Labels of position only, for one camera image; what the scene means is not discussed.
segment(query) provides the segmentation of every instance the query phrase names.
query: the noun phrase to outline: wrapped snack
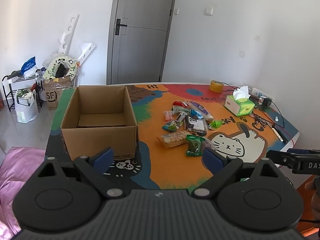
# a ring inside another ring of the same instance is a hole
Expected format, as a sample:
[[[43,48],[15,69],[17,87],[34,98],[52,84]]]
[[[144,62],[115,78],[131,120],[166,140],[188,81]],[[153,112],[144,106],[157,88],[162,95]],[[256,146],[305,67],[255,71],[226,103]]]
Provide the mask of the wrapped snack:
[[[186,103],[189,105],[190,109],[200,112],[207,122],[213,122],[213,116],[203,106],[193,101],[187,101]]]
[[[187,135],[188,150],[186,155],[188,156],[201,156],[201,143],[205,141],[203,137],[195,135]]]
[[[217,130],[222,126],[222,121],[221,120],[214,120],[212,123],[209,124],[209,129],[210,130]]]
[[[204,119],[195,120],[189,115],[184,118],[185,129],[187,131],[207,133],[208,127]]]
[[[215,149],[212,141],[210,141],[208,138],[205,138],[205,137],[203,137],[203,138],[204,138],[204,141],[201,143],[201,148],[200,148],[201,152],[203,152],[204,148],[206,148],[206,147],[209,147],[211,149]]]
[[[187,131],[177,131],[157,137],[161,145],[165,148],[172,148],[187,142],[187,135],[191,135]]]
[[[180,128],[180,125],[176,121],[170,121],[166,125],[162,126],[162,129],[169,132],[176,132]]]
[[[203,119],[203,116],[201,115],[201,113],[196,110],[191,109],[190,114],[193,119]]]
[[[189,107],[187,103],[182,102],[182,101],[174,101],[174,102],[172,103],[172,105],[173,105],[173,106],[182,106],[182,107],[184,107],[184,108],[188,108],[188,107]]]
[[[186,112],[187,114],[190,114],[190,109],[189,108],[184,108],[182,106],[173,106],[173,114],[179,114],[181,112]]]
[[[186,112],[181,112],[177,119],[176,119],[176,122],[180,124],[180,126],[183,124],[183,120],[184,118],[187,116],[188,114]]]
[[[163,112],[164,115],[164,123],[168,123],[170,121],[174,121],[173,112],[172,111],[165,111]]]

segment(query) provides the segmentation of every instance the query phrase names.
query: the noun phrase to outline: gray door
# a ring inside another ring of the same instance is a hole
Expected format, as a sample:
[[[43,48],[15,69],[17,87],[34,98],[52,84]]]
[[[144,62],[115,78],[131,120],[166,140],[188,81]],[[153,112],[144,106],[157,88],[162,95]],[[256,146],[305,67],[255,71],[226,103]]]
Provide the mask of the gray door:
[[[172,1],[118,0],[112,84],[159,82]]]

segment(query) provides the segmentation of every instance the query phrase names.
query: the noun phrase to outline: power strip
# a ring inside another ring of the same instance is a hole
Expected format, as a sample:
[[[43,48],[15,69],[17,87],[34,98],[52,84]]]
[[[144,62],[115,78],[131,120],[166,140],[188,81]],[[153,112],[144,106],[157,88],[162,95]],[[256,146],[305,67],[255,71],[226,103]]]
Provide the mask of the power strip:
[[[265,92],[262,92],[261,90],[257,89],[257,88],[253,88],[251,95],[254,97],[266,97],[266,98],[270,98],[272,100],[272,102],[275,102],[275,98],[266,94]]]

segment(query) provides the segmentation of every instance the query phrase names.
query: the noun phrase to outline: red snack package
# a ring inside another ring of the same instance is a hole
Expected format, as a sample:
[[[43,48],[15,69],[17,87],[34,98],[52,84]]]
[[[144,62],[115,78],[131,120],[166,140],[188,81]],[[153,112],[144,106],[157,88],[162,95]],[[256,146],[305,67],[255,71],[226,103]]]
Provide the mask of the red snack package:
[[[184,107],[184,108],[188,108],[187,103],[182,102],[182,101],[174,101],[172,105],[173,105],[173,106],[182,106],[182,107]]]

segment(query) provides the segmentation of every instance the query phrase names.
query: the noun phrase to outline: door handle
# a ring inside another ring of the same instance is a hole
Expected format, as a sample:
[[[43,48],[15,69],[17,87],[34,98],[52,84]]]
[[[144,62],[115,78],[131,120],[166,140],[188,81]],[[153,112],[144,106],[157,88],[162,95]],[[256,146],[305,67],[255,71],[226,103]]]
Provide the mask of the door handle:
[[[116,32],[115,32],[115,35],[119,35],[120,26],[127,27],[127,24],[120,24],[120,22],[121,22],[121,19],[117,19],[117,21],[116,21]]]

